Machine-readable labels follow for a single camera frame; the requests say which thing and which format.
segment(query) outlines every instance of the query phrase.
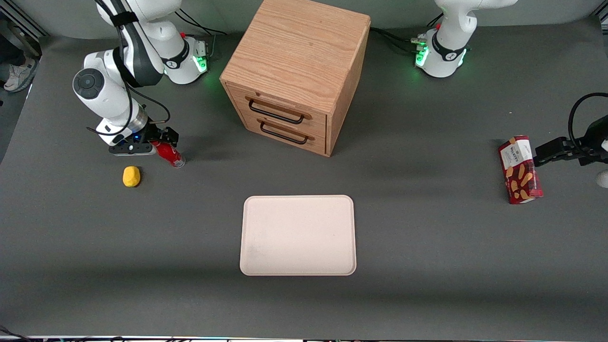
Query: shoe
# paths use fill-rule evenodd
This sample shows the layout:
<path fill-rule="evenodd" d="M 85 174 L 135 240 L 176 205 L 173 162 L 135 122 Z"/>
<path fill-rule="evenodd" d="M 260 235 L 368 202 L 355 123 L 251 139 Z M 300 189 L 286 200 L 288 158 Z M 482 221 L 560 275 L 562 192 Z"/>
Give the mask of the shoe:
<path fill-rule="evenodd" d="M 29 57 L 26 57 L 26 62 L 23 65 L 11 65 L 9 70 L 9 80 L 6 81 L 4 90 L 8 92 L 18 92 L 26 89 L 36 75 L 37 68 L 38 61 Z"/>

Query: yellow object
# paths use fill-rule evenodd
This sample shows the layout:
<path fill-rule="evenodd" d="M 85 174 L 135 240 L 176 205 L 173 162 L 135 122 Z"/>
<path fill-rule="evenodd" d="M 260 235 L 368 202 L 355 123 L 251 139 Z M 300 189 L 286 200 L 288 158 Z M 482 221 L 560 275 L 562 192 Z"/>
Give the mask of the yellow object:
<path fill-rule="evenodd" d="M 122 183 L 127 187 L 134 187 L 139 184 L 142 176 L 139 173 L 139 169 L 136 166 L 127 166 L 125 171 L 122 173 Z"/>

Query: wooden cabinet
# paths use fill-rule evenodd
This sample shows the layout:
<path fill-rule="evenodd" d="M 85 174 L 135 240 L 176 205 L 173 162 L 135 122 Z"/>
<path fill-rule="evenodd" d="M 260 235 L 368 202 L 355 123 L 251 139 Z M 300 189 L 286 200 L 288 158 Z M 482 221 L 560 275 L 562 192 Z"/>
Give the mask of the wooden cabinet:
<path fill-rule="evenodd" d="M 370 17 L 264 0 L 220 80 L 245 127 L 330 156 L 361 76 Z"/>

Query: gray wall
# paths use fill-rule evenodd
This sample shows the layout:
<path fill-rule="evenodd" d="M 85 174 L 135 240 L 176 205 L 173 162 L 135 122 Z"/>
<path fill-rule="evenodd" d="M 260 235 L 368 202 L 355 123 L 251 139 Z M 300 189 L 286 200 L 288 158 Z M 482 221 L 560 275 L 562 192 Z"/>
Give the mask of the gray wall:
<path fill-rule="evenodd" d="M 317 0 L 366 13 L 382 28 L 425 25 L 440 13 L 433 0 Z M 52 35 L 111 38 L 116 31 L 101 20 L 93 0 L 14 0 Z M 520 0 L 512 7 L 478 11 L 481 26 L 566 23 L 583 18 L 602 0 Z M 184 0 L 182 8 L 204 26 L 228 32 L 245 31 L 261 0 Z M 199 32 L 170 18 L 178 29 Z"/>

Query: green led light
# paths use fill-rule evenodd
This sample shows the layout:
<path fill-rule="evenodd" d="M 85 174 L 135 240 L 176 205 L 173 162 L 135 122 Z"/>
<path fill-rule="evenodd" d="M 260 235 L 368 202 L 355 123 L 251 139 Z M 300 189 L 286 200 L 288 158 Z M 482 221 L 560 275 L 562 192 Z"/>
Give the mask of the green led light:
<path fill-rule="evenodd" d="M 462 62 L 465 60 L 466 49 L 462 52 L 462 56 L 460 57 L 460 61 L 458 62 L 458 66 L 462 65 Z"/>
<path fill-rule="evenodd" d="M 192 59 L 196 63 L 198 71 L 200 71 L 201 73 L 207 71 L 207 59 L 205 57 L 192 56 Z"/>
<path fill-rule="evenodd" d="M 422 50 L 420 52 L 418 53 L 419 56 L 416 57 L 416 64 L 418 66 L 423 66 L 424 62 L 426 61 L 426 57 L 429 55 L 429 48 L 425 46 L 424 50 Z"/>

